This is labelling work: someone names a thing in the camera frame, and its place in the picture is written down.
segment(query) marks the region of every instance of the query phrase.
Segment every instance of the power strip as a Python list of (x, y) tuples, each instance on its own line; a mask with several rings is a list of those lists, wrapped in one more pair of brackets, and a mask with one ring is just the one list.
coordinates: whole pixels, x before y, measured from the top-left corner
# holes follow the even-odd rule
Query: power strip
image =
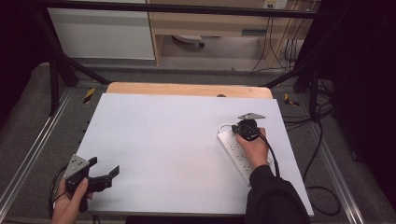
[[(245, 183), (250, 186), (249, 178), (253, 169), (251, 168), (248, 158), (245, 155), (244, 149), (236, 142), (235, 133), (232, 130), (218, 134), (218, 139), (221, 142), (225, 152), (233, 162), (236, 171), (242, 176)], [(273, 157), (271, 153), (268, 154), (268, 164), (272, 165)]]

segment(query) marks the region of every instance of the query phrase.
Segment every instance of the human hand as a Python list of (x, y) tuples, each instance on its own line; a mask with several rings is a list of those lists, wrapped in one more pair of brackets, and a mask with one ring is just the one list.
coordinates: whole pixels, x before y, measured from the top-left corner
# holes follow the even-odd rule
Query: human hand
[[(264, 128), (260, 128), (260, 132), (265, 136)], [(268, 163), (267, 158), (269, 148), (260, 137), (249, 142), (241, 135), (237, 134), (235, 139), (236, 142), (244, 149), (247, 160), (250, 162), (253, 170)]]
[(61, 179), (58, 189), (58, 199), (55, 202), (55, 209), (52, 216), (52, 223), (75, 223), (78, 213), (79, 204), (84, 195), (87, 195), (88, 179), (84, 178), (78, 185), (75, 193), (72, 195), (66, 192), (65, 180)]

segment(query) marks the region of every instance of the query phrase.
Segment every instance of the white board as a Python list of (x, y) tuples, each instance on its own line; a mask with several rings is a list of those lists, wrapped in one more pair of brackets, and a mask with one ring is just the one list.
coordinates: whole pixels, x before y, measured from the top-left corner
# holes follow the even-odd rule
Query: white board
[(78, 150), (97, 157), (90, 176), (117, 165), (113, 187), (95, 193), (95, 213), (243, 215), (246, 185), (217, 139), (218, 127), (238, 116), (264, 115), (259, 126), (279, 162), (281, 177), (308, 201), (276, 100), (170, 96), (102, 95)]

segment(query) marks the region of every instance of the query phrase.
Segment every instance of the aluminum rail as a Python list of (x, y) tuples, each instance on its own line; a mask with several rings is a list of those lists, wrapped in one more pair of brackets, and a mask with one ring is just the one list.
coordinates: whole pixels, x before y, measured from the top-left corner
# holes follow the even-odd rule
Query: aluminum rail
[(35, 165), (35, 161), (40, 155), (40, 152), (43, 149), (44, 145), (46, 145), (47, 140), (49, 139), (50, 134), (52, 133), (52, 130), (54, 129), (59, 118), (64, 112), (69, 97), (73, 91), (74, 88), (67, 88), (64, 91), (58, 110), (55, 112), (53, 116), (48, 118), (46, 124), (44, 125), (43, 129), (41, 130), (37, 139), (33, 143), (25, 159), (23, 160), (20, 168), (18, 169), (12, 180), (9, 182), (7, 189), (3, 192), (3, 195), (0, 198), (0, 223), (2, 223), (3, 219), (6, 217), (8, 209), (14, 202), (24, 181), (26, 180), (33, 166)]
[[(297, 97), (303, 107), (305, 114), (309, 115), (308, 102), (300, 94)], [(316, 138), (317, 141), (319, 141), (320, 130), (318, 124), (311, 122), (310, 125), (314, 137)], [(353, 195), (347, 185), (347, 182), (345, 181), (344, 176), (341, 173), (341, 170), (338, 167), (334, 157), (332, 156), (329, 146), (327, 145), (327, 142), (324, 138), (322, 138), (320, 144), (320, 156), (327, 167), (330, 178), (332, 179), (332, 183), (334, 184), (334, 188), (337, 191), (338, 197), (340, 198), (340, 202), (344, 207), (349, 222), (351, 224), (364, 224), (364, 219), (363, 216), (361, 215), (361, 210), (356, 204), (355, 199), (353, 198)]]

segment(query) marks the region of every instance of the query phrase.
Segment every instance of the black jacket sleeve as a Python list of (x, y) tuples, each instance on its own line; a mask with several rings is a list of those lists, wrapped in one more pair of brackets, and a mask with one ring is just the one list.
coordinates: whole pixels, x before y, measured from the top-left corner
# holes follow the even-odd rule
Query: black jacket sleeve
[(293, 185), (273, 175), (268, 165), (250, 176), (245, 224), (310, 223), (303, 202)]

